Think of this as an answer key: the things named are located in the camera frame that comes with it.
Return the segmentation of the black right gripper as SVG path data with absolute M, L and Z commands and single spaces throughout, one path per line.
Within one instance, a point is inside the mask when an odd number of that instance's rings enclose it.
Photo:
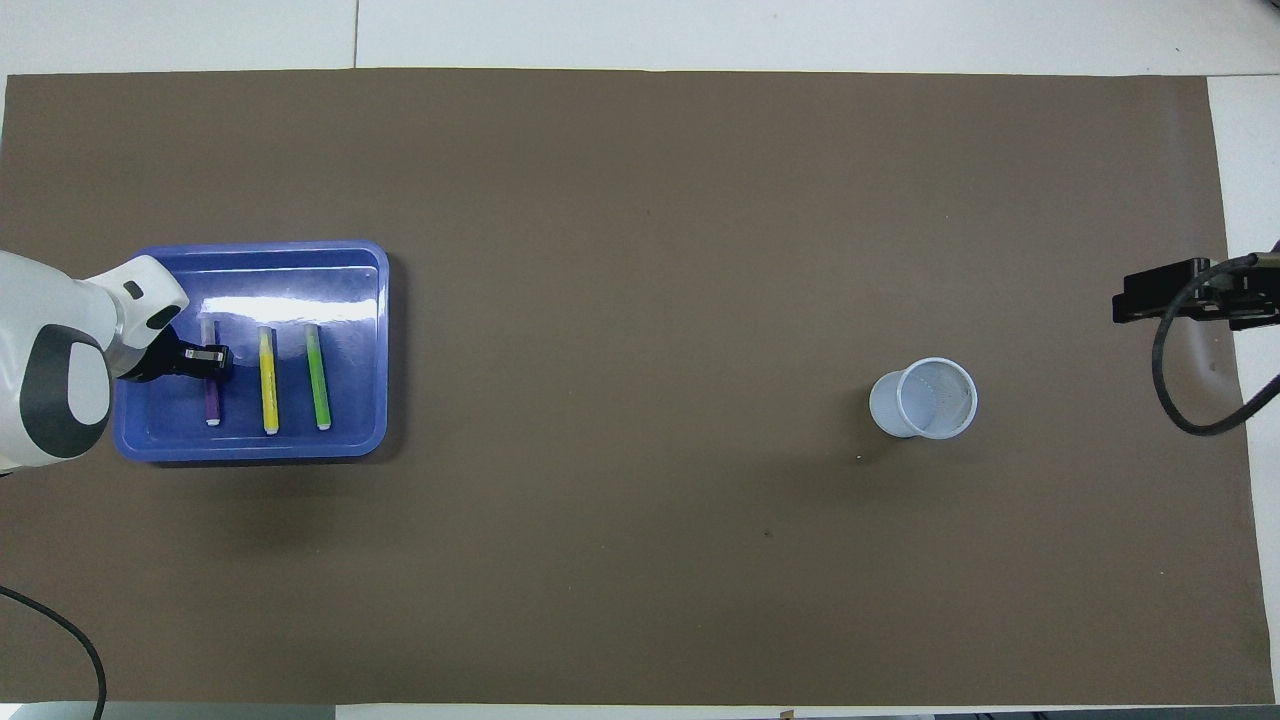
M 1160 319 L 1178 292 L 1212 266 L 1207 258 L 1189 258 L 1125 275 L 1112 297 L 1112 323 Z M 1215 281 L 1216 309 L 1231 331 L 1280 325 L 1280 263 L 1258 263 L 1228 272 Z

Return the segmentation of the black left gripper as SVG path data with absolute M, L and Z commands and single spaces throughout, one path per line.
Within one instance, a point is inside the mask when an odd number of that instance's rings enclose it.
M 234 356 L 225 345 L 211 345 L 211 379 L 230 379 Z M 166 325 L 143 351 L 141 359 L 122 380 L 146 383 L 165 375 L 209 377 L 209 351 L 204 346 L 183 341 L 172 325 Z

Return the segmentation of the purple marker pen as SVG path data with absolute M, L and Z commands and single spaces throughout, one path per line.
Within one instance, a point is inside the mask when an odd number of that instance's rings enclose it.
M 210 316 L 201 318 L 201 341 L 204 345 L 218 343 L 218 323 Z M 207 427 L 221 424 L 221 400 L 219 383 L 215 379 L 204 380 L 205 421 Z

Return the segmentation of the yellow marker pen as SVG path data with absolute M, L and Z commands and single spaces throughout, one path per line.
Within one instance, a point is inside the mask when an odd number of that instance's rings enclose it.
M 275 436 L 280 430 L 280 418 L 273 329 L 260 325 L 257 340 L 262 428 L 266 436 Z

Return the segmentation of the green marker pen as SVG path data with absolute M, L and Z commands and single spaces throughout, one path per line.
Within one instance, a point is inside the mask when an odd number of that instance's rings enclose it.
M 332 429 L 332 409 L 326 387 L 326 372 L 323 356 L 320 327 L 314 323 L 303 325 L 310 389 L 314 404 L 314 419 L 319 430 Z

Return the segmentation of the blue plastic tray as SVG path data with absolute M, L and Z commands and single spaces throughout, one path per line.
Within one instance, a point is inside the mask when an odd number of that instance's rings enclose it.
M 234 372 L 219 384 L 221 424 L 207 427 L 204 380 L 120 382 L 113 409 L 119 452 L 140 462 L 259 462 L 360 457 L 387 433 L 390 263 L 366 240 L 152 246 L 188 296 L 173 322 L 201 341 L 218 323 Z M 320 327 L 332 429 L 314 419 L 303 325 Z M 261 418 L 257 328 L 274 333 L 280 430 Z

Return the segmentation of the translucent plastic cup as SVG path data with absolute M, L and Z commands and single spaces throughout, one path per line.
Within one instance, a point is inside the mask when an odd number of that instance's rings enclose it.
M 979 393 L 970 373 L 946 357 L 923 357 L 882 375 L 868 407 L 882 432 L 900 439 L 950 439 L 977 416 Z

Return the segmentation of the brown table mat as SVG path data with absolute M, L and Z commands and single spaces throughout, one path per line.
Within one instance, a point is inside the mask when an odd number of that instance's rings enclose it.
M 375 454 L 0 480 L 0 584 L 114 700 L 1274 700 L 1245 436 L 1111 320 L 1226 252 L 1204 79 L 8 81 L 0 249 L 347 238 L 392 264 Z M 870 418 L 923 357 L 954 438 Z

